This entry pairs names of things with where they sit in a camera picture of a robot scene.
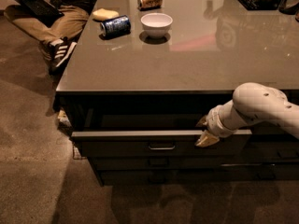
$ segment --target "drawer handle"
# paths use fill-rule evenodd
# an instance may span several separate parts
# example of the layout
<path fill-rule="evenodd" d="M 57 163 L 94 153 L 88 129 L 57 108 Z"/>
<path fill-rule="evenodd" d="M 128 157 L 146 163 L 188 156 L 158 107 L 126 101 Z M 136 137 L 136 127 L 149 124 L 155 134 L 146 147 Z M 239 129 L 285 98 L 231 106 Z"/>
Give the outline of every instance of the drawer handle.
<path fill-rule="evenodd" d="M 162 144 L 162 143 L 149 143 L 149 149 L 150 150 L 173 150 L 176 148 L 175 143 L 169 143 L 167 147 L 161 147 L 161 146 L 165 146 L 167 144 Z"/>

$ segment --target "yellow sponge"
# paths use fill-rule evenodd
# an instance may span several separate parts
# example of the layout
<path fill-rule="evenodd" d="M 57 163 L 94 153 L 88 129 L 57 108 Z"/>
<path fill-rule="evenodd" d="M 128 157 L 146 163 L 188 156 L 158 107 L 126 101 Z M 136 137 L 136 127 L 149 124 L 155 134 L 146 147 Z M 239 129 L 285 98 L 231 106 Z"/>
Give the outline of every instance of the yellow sponge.
<path fill-rule="evenodd" d="M 105 10 L 103 8 L 95 10 L 93 12 L 93 18 L 99 21 L 104 21 L 107 19 L 113 19 L 119 17 L 119 13 L 113 10 Z"/>

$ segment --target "white shoe sole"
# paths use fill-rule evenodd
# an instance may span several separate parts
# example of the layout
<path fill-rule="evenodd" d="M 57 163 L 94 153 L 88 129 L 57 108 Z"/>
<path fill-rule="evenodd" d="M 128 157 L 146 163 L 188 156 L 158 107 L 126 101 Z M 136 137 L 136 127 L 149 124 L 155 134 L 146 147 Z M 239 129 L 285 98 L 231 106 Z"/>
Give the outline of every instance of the white shoe sole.
<path fill-rule="evenodd" d="M 73 52 L 73 50 L 74 50 L 76 44 L 77 44 L 76 42 L 72 42 L 72 44 L 71 44 L 71 46 L 69 47 L 69 49 L 68 49 L 67 53 L 65 54 L 64 58 L 63 58 L 58 64 L 56 64 L 56 66 L 55 66 L 56 68 L 58 68 L 59 66 L 61 66 L 62 63 L 64 63 L 64 61 L 67 60 L 67 59 L 69 58 L 69 56 L 70 56 L 70 54 Z"/>

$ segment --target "white bowl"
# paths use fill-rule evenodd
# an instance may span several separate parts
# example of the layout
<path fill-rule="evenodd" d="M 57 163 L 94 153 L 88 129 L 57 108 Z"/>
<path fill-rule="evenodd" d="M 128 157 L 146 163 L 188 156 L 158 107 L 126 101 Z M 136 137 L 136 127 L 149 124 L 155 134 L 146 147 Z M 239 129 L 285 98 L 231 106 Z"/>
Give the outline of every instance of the white bowl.
<path fill-rule="evenodd" d="M 154 39 L 164 37 L 169 31 L 172 21 L 170 16 L 163 13 L 149 13 L 141 18 L 143 30 Z"/>

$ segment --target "blue can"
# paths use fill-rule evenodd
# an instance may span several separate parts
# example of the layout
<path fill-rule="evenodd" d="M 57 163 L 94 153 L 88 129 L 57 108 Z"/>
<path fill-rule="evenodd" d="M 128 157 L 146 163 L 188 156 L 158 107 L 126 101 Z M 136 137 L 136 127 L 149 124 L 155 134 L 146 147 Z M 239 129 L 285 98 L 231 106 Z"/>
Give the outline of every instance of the blue can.
<path fill-rule="evenodd" d="M 127 16 L 107 19 L 101 22 L 101 30 L 104 37 L 129 34 L 131 23 Z"/>

